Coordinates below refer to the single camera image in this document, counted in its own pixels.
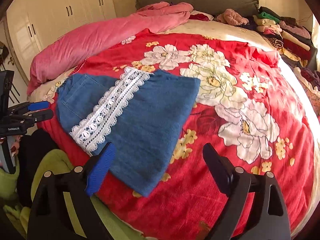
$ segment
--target door handle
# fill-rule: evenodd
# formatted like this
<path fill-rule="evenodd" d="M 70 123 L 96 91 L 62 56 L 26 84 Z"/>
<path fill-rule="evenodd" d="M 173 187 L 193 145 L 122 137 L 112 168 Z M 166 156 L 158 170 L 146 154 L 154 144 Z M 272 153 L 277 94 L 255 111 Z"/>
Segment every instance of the door handle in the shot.
<path fill-rule="evenodd" d="M 11 62 L 11 64 L 12 64 L 12 66 L 13 66 L 13 65 L 14 65 L 13 57 L 10 57 L 10 59 L 9 59 L 9 61 L 8 61 L 8 64 L 10 64 L 10 62 Z"/>
<path fill-rule="evenodd" d="M 33 33 L 36 35 L 35 28 L 33 27 L 33 24 L 31 24 L 31 26 L 32 26 L 32 29 L 33 29 Z"/>
<path fill-rule="evenodd" d="M 32 38 L 32 34 L 31 34 L 31 30 L 30 30 L 30 26 L 28 26 L 29 32 L 30 32 L 30 36 Z"/>

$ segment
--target cabinet handle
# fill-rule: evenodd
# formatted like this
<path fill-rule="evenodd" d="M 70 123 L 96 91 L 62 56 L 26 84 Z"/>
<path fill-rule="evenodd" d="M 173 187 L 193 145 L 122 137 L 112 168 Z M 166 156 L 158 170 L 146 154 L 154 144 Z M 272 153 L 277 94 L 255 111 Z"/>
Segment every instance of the cabinet handle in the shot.
<path fill-rule="evenodd" d="M 35 28 L 33 27 L 33 24 L 31 24 L 31 26 L 32 26 L 32 29 L 33 29 L 33 33 L 36 35 Z"/>
<path fill-rule="evenodd" d="M 32 38 L 32 34 L 31 34 L 31 30 L 30 30 L 30 26 L 28 26 L 29 32 L 30 32 L 30 36 Z"/>

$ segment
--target white lace trim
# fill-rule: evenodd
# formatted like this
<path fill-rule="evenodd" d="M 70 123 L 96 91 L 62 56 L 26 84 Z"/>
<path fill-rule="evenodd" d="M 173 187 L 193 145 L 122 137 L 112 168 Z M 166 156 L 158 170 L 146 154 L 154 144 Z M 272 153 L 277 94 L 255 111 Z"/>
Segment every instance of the white lace trim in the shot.
<path fill-rule="evenodd" d="M 93 112 L 72 128 L 70 135 L 76 143 L 89 154 L 95 151 L 98 144 L 105 141 L 105 136 L 110 134 L 111 127 L 117 122 L 117 116 L 128 106 L 133 93 L 149 78 L 148 72 L 126 67 L 115 86 L 111 87 L 93 108 Z"/>

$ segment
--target pink comforter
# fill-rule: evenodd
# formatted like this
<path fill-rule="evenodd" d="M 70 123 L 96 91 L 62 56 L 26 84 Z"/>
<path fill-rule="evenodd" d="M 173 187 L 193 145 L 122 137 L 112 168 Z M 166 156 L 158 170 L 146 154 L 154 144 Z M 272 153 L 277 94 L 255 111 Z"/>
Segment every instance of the pink comforter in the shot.
<path fill-rule="evenodd" d="M 30 95 L 41 84 L 57 78 L 87 57 L 146 28 L 159 33 L 187 22 L 192 10 L 192 5 L 188 3 L 169 6 L 169 3 L 161 2 L 144 7 L 128 17 L 90 23 L 72 30 L 34 57 L 27 94 Z"/>

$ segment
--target white flower print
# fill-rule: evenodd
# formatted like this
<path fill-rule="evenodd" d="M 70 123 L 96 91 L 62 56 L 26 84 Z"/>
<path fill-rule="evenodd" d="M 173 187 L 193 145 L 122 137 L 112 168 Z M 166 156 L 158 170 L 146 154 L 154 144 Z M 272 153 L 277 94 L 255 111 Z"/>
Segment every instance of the white flower print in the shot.
<path fill-rule="evenodd" d="M 191 63 L 189 68 L 181 68 L 180 74 L 201 80 L 196 98 L 197 103 L 207 106 L 223 105 L 226 108 L 240 109 L 244 107 L 247 94 L 237 87 L 237 79 L 226 69 L 203 67 Z"/>
<path fill-rule="evenodd" d="M 133 41 L 135 38 L 136 38 L 136 36 L 131 36 L 131 37 L 125 39 L 124 41 L 122 41 L 121 44 L 122 44 L 122 45 L 128 44 L 128 43 L 130 43 L 131 41 Z"/>
<path fill-rule="evenodd" d="M 203 66 L 213 65 L 215 67 L 230 67 L 229 61 L 221 51 L 215 52 L 208 44 L 197 44 L 190 47 L 191 59 L 193 62 Z"/>
<path fill-rule="evenodd" d="M 279 126 L 263 103 L 247 99 L 245 108 L 225 108 L 215 106 L 218 116 L 227 121 L 219 129 L 218 135 L 226 146 L 236 145 L 237 155 L 247 163 L 253 163 L 259 155 L 262 159 L 272 156 L 268 142 L 274 142 L 280 132 Z"/>
<path fill-rule="evenodd" d="M 141 60 L 142 65 L 154 65 L 159 63 L 162 70 L 173 70 L 179 63 L 190 62 L 189 52 L 177 50 L 173 45 L 167 44 L 164 47 L 155 46 L 152 51 L 144 53 L 145 58 Z"/>

